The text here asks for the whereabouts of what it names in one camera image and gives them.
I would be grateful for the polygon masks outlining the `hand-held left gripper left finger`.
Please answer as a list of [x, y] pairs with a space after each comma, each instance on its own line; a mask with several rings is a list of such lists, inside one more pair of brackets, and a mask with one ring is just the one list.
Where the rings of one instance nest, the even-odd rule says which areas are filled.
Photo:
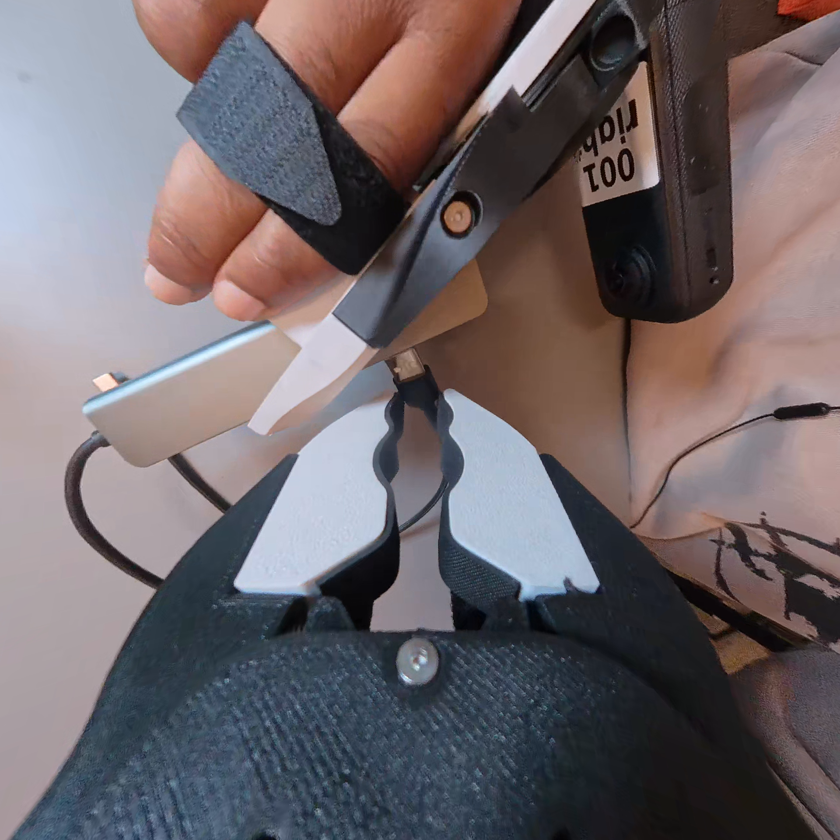
[[296, 456], [234, 579], [237, 595], [338, 600], [357, 629], [396, 582], [401, 538], [392, 487], [403, 401], [373, 401]]

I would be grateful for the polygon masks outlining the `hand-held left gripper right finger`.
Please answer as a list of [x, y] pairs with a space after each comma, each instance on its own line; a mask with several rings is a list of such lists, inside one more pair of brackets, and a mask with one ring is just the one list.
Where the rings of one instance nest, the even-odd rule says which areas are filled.
[[602, 606], [602, 586], [538, 450], [456, 390], [438, 403], [448, 487], [437, 560], [454, 628], [558, 632], [563, 613]]

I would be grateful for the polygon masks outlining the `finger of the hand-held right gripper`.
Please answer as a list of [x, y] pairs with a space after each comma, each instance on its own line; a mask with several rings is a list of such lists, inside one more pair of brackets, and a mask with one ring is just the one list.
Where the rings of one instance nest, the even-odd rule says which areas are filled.
[[248, 428], [269, 436], [299, 427], [318, 414], [373, 361], [371, 347], [330, 314], [270, 389], [248, 422]]
[[487, 309], [487, 289], [475, 259], [401, 331], [392, 342], [397, 355], [481, 316]]

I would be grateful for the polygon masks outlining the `slim silver usb hub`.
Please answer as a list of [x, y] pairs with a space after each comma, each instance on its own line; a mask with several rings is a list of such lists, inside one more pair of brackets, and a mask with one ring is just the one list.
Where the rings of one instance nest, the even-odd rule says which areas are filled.
[[299, 350], [259, 322], [93, 396], [82, 413], [127, 463], [153, 466], [247, 424]]

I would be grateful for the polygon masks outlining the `person's right hand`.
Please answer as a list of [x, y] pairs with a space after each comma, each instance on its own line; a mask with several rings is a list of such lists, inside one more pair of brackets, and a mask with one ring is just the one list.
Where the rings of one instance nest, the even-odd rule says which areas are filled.
[[[399, 192], [411, 187], [503, 50], [518, 1], [135, 1], [145, 37], [196, 82], [248, 20]], [[144, 281], [175, 306], [275, 316], [339, 274], [192, 140], [151, 221]]]

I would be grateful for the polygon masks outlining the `person's torso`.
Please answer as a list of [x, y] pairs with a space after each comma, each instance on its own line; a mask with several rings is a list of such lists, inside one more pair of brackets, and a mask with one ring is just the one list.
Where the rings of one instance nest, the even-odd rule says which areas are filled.
[[734, 276], [617, 331], [569, 175], [486, 252], [493, 410], [673, 572], [838, 654], [838, 2], [729, 65]]

